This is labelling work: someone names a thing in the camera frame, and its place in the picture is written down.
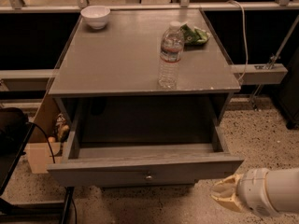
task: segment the green chip bag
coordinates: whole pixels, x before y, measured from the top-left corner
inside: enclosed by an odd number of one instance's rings
[[[185,45],[203,45],[210,37],[209,33],[197,27],[194,27],[194,31],[187,24],[180,28],[184,34]]]

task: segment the box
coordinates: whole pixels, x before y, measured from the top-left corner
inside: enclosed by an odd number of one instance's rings
[[[34,123],[37,124],[47,136],[53,135],[53,130],[56,124],[57,116],[60,110],[55,101],[45,96],[41,106],[38,108]],[[57,154],[60,149],[60,142],[50,143],[53,154]],[[25,152],[33,174],[47,174],[47,166],[53,163],[53,158],[50,153],[50,148],[45,135],[35,127],[30,140],[26,146]],[[55,163],[61,162],[61,155],[54,157]]]

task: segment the speckled floor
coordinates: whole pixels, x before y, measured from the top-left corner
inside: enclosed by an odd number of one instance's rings
[[[299,167],[299,130],[286,128],[285,119],[269,98],[260,98],[258,107],[261,111],[253,111],[247,99],[233,99],[221,123],[231,153],[245,158],[237,172],[259,167],[274,170]],[[299,215],[259,218],[222,208],[209,197],[216,181],[153,188],[78,187],[74,193],[78,223],[299,223]],[[62,200],[64,188],[50,175],[31,174],[23,157],[2,197],[17,203]],[[75,223],[73,207],[70,216],[69,223]]]

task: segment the bowl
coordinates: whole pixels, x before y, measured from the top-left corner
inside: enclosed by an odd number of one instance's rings
[[[109,7],[88,6],[81,10],[83,20],[93,29],[102,29],[108,23]]]

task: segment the clear plastic bottle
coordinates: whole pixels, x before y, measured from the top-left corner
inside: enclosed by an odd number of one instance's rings
[[[180,30],[180,22],[171,21],[161,40],[159,84],[163,88],[176,88],[178,62],[183,50],[184,34]]]

